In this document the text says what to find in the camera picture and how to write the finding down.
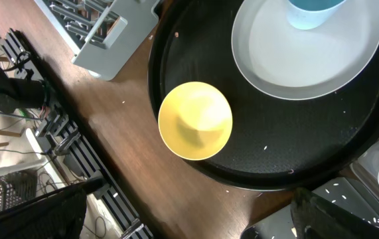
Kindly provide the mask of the light blue plastic cup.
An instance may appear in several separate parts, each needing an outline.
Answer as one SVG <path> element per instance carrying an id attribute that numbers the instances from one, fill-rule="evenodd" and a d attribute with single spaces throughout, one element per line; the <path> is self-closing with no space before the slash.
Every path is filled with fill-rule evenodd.
<path id="1" fill-rule="evenodd" d="M 311 30 L 338 11 L 346 0 L 288 0 L 287 20 L 292 27 Z"/>

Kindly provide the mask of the yellow bowl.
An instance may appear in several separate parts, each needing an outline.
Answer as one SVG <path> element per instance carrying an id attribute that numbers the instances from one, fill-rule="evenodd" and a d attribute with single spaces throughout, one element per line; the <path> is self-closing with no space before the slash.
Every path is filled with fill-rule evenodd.
<path id="1" fill-rule="evenodd" d="M 189 161 L 202 161 L 227 144 L 233 116 L 220 90 L 204 82 L 187 82 L 165 96 L 157 123 L 171 152 Z"/>

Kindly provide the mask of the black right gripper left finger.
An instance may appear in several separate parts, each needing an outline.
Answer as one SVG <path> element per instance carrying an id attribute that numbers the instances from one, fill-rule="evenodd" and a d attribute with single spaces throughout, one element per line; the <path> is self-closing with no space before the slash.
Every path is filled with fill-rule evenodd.
<path id="1" fill-rule="evenodd" d="M 95 177 L 0 212 L 0 239 L 79 238 L 87 196 L 104 185 L 104 178 Z"/>

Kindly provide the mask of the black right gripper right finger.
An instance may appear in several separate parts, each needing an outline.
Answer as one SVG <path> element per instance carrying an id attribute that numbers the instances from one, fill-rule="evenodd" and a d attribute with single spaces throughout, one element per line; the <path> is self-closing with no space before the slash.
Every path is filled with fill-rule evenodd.
<path id="1" fill-rule="evenodd" d="M 298 239 L 379 239 L 379 228 L 305 188 L 290 204 Z"/>

